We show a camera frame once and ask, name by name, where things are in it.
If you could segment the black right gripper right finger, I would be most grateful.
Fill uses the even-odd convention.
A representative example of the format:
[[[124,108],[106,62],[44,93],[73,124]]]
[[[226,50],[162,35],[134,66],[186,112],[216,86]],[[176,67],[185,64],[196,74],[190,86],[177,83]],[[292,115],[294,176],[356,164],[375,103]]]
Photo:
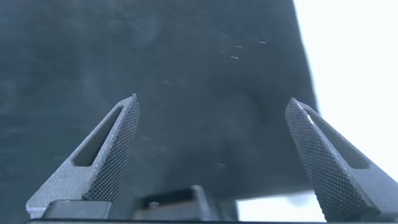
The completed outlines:
[[[396,222],[397,182],[308,105],[285,119],[327,222]]]

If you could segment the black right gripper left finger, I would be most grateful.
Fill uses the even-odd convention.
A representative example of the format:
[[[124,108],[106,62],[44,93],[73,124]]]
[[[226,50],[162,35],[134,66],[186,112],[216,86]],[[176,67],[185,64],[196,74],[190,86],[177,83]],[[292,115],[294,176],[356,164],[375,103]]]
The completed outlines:
[[[26,202],[31,218],[56,200],[113,202],[140,118],[136,94],[118,102]]]

